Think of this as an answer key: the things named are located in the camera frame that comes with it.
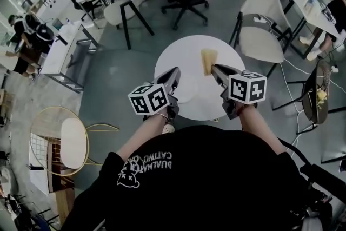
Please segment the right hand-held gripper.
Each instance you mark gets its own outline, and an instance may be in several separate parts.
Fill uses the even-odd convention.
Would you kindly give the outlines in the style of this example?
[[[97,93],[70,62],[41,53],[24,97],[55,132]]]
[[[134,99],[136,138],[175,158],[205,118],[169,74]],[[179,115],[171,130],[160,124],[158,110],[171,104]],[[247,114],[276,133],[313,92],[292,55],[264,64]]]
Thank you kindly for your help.
[[[230,120],[237,117],[235,102],[250,105],[263,102],[266,98],[266,76],[256,72],[242,73],[224,64],[214,64],[211,74],[218,85],[225,87],[221,93],[222,107]]]

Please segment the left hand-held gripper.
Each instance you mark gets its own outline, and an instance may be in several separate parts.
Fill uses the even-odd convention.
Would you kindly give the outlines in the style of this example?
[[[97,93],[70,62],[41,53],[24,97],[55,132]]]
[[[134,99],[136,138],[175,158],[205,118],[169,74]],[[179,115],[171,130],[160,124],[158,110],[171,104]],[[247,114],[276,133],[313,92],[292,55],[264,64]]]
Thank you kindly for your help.
[[[179,67],[171,68],[152,81],[135,88],[128,94],[128,99],[136,115],[153,116],[164,108],[168,110],[168,118],[172,120],[179,113],[178,99],[174,91],[181,78]]]

